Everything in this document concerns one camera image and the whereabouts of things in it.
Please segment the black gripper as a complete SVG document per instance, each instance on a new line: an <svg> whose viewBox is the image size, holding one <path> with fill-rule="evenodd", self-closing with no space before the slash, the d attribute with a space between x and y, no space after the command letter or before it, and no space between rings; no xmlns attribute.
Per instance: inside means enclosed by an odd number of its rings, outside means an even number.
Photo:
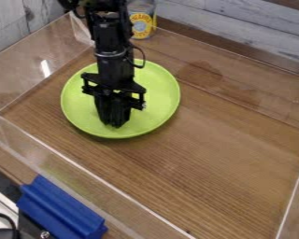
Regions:
<svg viewBox="0 0 299 239"><path fill-rule="evenodd" d="M106 125L113 124L113 102L115 102L114 125L121 128L130 121L131 108L145 109L146 89L134 79L119 80L115 86L110 86L97 73L83 73L82 79L83 93L95 97L99 117Z"/></svg>

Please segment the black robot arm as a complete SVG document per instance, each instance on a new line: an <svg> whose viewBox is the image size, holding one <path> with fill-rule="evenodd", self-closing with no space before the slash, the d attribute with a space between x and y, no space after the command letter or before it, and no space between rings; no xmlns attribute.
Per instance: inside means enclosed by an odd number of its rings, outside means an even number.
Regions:
<svg viewBox="0 0 299 239"><path fill-rule="evenodd" d="M127 0L58 0L67 11L86 19L95 42L98 72L82 74L83 93L93 95L99 117L106 125L121 128L134 109L145 109L147 89L135 81L133 22Z"/></svg>

